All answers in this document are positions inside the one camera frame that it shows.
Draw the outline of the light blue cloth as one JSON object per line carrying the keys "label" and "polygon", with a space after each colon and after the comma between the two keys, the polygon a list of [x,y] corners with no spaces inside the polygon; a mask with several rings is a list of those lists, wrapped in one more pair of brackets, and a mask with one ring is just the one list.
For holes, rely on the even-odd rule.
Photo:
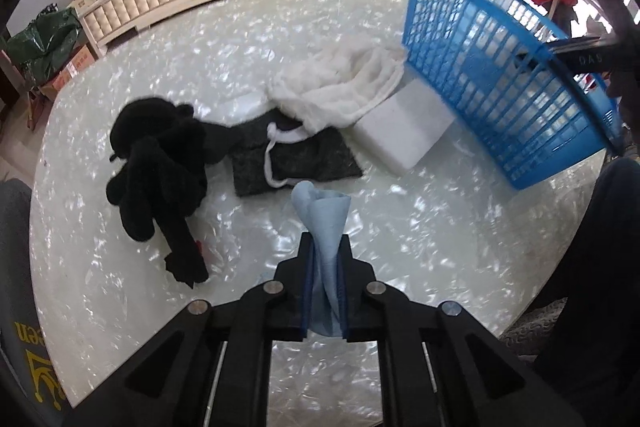
{"label": "light blue cloth", "polygon": [[350,197],[323,190],[310,181],[298,182],[292,204],[312,238],[312,284],[309,328],[324,337],[341,337],[338,298],[338,250],[350,208]]}

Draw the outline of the blue plastic basket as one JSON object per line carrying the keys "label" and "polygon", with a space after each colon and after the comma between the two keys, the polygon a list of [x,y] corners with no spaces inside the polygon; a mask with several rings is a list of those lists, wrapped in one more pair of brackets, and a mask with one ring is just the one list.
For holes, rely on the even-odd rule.
{"label": "blue plastic basket", "polygon": [[409,0],[402,43],[408,65],[521,190],[599,150],[624,151],[601,76],[555,57],[565,38],[524,0]]}

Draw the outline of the black plush toy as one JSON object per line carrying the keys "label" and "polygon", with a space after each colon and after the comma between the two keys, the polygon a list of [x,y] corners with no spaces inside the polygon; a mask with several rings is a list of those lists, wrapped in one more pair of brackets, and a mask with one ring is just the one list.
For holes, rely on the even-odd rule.
{"label": "black plush toy", "polygon": [[189,287],[205,282],[208,270],[186,219],[207,194],[206,167],[241,141],[238,129],[202,121],[192,105],[156,96],[128,103],[110,132],[111,160],[124,165],[107,183],[108,202],[130,239],[145,243],[163,234],[166,270]]}

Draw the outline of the white fluffy blanket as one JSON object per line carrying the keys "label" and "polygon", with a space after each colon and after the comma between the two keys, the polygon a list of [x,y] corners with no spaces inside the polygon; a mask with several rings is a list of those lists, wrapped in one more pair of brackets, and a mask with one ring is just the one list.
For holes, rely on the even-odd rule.
{"label": "white fluffy blanket", "polygon": [[271,151],[277,145],[306,141],[329,128],[344,129],[379,106],[399,86],[406,52],[371,39],[330,42],[314,55],[294,62],[267,83],[268,98],[299,126],[285,131],[267,126],[264,175],[273,188],[297,183],[273,176]]}

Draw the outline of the dark grey fuzzy cloth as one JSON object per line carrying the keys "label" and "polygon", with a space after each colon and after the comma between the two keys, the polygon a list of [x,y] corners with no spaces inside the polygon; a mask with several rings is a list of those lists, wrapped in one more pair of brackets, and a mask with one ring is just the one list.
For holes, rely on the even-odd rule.
{"label": "dark grey fuzzy cloth", "polygon": [[362,176],[362,169],[338,130],[326,128],[302,141],[277,143],[269,148],[270,124],[283,132],[304,129],[299,121],[277,109],[234,126],[240,139],[229,157],[236,195],[273,192],[300,180],[331,182]]}

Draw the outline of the white foam block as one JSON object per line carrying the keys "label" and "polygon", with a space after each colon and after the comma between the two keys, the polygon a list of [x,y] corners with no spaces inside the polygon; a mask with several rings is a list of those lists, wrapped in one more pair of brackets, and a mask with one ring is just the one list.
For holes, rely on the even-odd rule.
{"label": "white foam block", "polygon": [[407,83],[352,128],[357,143],[396,176],[409,172],[454,122],[454,114],[423,80]]}

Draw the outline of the grey queen print clothing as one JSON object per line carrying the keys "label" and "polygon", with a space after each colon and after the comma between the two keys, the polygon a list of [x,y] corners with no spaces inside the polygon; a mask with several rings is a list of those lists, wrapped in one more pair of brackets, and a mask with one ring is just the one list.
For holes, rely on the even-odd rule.
{"label": "grey queen print clothing", "polygon": [[29,258],[32,189],[1,183],[1,424],[59,426],[70,411],[44,343]]}

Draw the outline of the red cardboard box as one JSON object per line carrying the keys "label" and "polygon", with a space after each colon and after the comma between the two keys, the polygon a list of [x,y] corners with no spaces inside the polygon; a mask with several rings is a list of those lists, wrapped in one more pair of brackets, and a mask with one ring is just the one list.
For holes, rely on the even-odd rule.
{"label": "red cardboard box", "polygon": [[85,44],[77,50],[70,61],[49,82],[38,88],[39,93],[53,102],[70,80],[77,77],[95,61],[93,53]]}

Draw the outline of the green plastic bag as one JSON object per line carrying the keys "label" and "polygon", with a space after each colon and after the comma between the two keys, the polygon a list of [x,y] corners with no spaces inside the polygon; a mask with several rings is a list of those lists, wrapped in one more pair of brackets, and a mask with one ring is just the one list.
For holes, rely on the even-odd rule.
{"label": "green plastic bag", "polygon": [[50,81],[68,62],[84,31],[74,8],[42,11],[6,42],[6,54],[31,88]]}

